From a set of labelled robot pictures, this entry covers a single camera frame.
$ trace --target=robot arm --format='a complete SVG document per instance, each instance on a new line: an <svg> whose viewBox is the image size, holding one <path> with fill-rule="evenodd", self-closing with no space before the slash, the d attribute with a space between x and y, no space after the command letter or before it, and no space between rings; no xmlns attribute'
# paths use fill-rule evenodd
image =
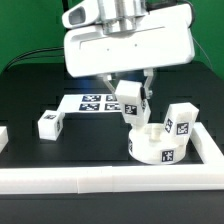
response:
<svg viewBox="0 0 224 224"><path fill-rule="evenodd" d="M143 0L86 0L63 15L65 27L72 28L64 40L68 72L73 77L104 76L125 122L132 126L129 152L139 161L172 164L185 155L197 108L189 103L171 105L164 124L148 124L147 90L153 68L193 59L191 22L188 4L148 13ZM116 90L110 86L111 73L139 69L147 76L144 86L123 80Z"/></svg>

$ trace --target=black cable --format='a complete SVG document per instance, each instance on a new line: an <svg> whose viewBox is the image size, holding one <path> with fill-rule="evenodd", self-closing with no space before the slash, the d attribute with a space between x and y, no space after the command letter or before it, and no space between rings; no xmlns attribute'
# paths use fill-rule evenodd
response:
<svg viewBox="0 0 224 224"><path fill-rule="evenodd" d="M19 59L26 58L27 56L30 56L32 54L39 54L39 53L52 52L52 51L61 51L61 50L64 50L64 47L43 48L43 49L37 49L37 50L34 50L34 51L29 51L29 52L23 53L23 54L17 56L16 58L12 59L3 68L3 70L2 70L1 73L6 72L9 69L9 67L11 67L12 64L14 64L15 62L17 62Z"/></svg>
<svg viewBox="0 0 224 224"><path fill-rule="evenodd" d="M7 71L13 64L23 61L23 60L40 59L40 58L56 58L56 57L64 57L64 55L42 55L42 56L34 56L34 57L23 57L23 58L19 58L17 60L13 60L13 62L8 64L8 66L6 66L4 70Z"/></svg>
<svg viewBox="0 0 224 224"><path fill-rule="evenodd" d="M186 3L191 7L192 20L191 20L191 24L189 26L189 28L191 28L191 26L194 24L195 18L196 18L196 12L195 12L195 9L194 9L194 5L191 2L189 2L188 0L177 0L177 2L178 3Z"/></svg>

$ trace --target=white cube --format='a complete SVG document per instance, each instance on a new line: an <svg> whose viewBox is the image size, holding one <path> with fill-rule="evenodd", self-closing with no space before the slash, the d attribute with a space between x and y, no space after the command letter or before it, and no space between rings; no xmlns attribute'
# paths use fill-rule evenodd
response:
<svg viewBox="0 0 224 224"><path fill-rule="evenodd" d="M161 140L186 145L199 110L191 103L178 103L169 106L164 121Z"/></svg>
<svg viewBox="0 0 224 224"><path fill-rule="evenodd" d="M120 80L115 95L124 120L134 126L144 126L151 114L148 101L141 97L142 83Z"/></svg>
<svg viewBox="0 0 224 224"><path fill-rule="evenodd" d="M38 121L40 139L57 140L63 129L64 116L62 112L46 110Z"/></svg>
<svg viewBox="0 0 224 224"><path fill-rule="evenodd" d="M0 127L0 152L5 148L8 143L8 133L6 127Z"/></svg>

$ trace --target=white block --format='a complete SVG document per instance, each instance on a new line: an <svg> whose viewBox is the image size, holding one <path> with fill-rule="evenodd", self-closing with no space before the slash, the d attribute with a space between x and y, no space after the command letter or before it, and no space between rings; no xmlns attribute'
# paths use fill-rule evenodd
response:
<svg viewBox="0 0 224 224"><path fill-rule="evenodd" d="M140 82L121 80L115 92L125 122L134 126L146 125L151 114L148 101L141 97L141 87Z"/></svg>
<svg viewBox="0 0 224 224"><path fill-rule="evenodd" d="M141 87L142 84L140 82L121 80L115 92L117 100L125 104L141 104Z"/></svg>
<svg viewBox="0 0 224 224"><path fill-rule="evenodd" d="M63 129L64 116L62 112L46 110L38 121L40 139L57 140Z"/></svg>
<svg viewBox="0 0 224 224"><path fill-rule="evenodd" d="M0 127L0 153L8 143L8 134L6 127Z"/></svg>
<svg viewBox="0 0 224 224"><path fill-rule="evenodd" d="M191 141L204 164L224 165L224 156L222 152L202 123L194 124L194 128L191 133Z"/></svg>
<svg viewBox="0 0 224 224"><path fill-rule="evenodd" d="M191 103L171 104L164 121L161 140L186 145L199 110Z"/></svg>
<svg viewBox="0 0 224 224"><path fill-rule="evenodd" d="M113 192L112 167L80 169L77 176L78 193Z"/></svg>

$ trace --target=white foam block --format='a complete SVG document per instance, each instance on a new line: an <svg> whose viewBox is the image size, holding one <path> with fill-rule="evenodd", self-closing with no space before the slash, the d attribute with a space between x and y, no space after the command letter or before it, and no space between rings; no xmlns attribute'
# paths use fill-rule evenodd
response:
<svg viewBox="0 0 224 224"><path fill-rule="evenodd" d="M0 169L0 194L78 193L76 168Z"/></svg>
<svg viewBox="0 0 224 224"><path fill-rule="evenodd" d="M8 143L8 133L6 127L0 127L0 152L5 148Z"/></svg>
<svg viewBox="0 0 224 224"><path fill-rule="evenodd" d="M164 121L161 140L186 145L199 110L191 103L171 104Z"/></svg>
<svg viewBox="0 0 224 224"><path fill-rule="evenodd" d="M224 156L202 123L195 123L191 140L203 163L224 165Z"/></svg>
<svg viewBox="0 0 224 224"><path fill-rule="evenodd" d="M78 175L78 193L113 192L112 167L80 169Z"/></svg>
<svg viewBox="0 0 224 224"><path fill-rule="evenodd" d="M40 139L57 140L63 129L64 116L62 112L46 110L38 121Z"/></svg>

